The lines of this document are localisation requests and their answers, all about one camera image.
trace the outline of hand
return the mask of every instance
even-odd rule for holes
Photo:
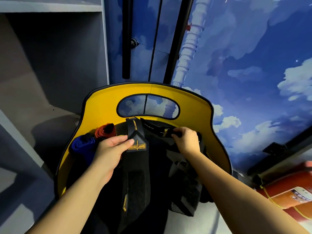
[[[177,127],[174,128],[174,131],[182,133],[181,138],[179,138],[175,134],[171,135],[174,138],[174,141],[176,142],[181,154],[183,154],[187,158],[190,155],[200,153],[198,136],[196,131],[193,131],[187,127]]]
[[[127,135],[115,136],[99,143],[90,167],[99,171],[102,186],[111,179],[121,154],[135,142],[134,139],[127,140],[127,138]]]

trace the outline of white pillar mural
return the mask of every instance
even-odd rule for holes
[[[196,52],[198,40],[204,29],[209,4],[210,0],[196,0],[195,2],[195,9],[192,12],[191,29],[187,33],[185,42],[182,45],[182,51],[173,80],[174,86],[182,87],[184,85],[185,77]],[[163,116],[172,118],[174,110],[175,105],[167,104]]]

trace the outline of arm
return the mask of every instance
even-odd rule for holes
[[[172,135],[180,152],[197,171],[233,234],[308,234],[271,201],[205,157],[200,152],[195,131],[186,127],[175,131],[182,132],[181,138]]]
[[[102,141],[85,173],[27,234],[79,234],[122,152],[134,143],[133,139],[126,139],[127,136],[115,136]]]

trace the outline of fire extinguisher label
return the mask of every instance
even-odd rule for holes
[[[291,190],[291,192],[293,193],[291,197],[300,203],[307,203],[312,201],[312,194],[302,187],[295,187]]]

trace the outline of forearm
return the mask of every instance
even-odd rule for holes
[[[233,234],[308,233],[287,213],[203,154],[187,156]]]
[[[89,169],[27,234],[79,234],[101,191],[99,169]]]

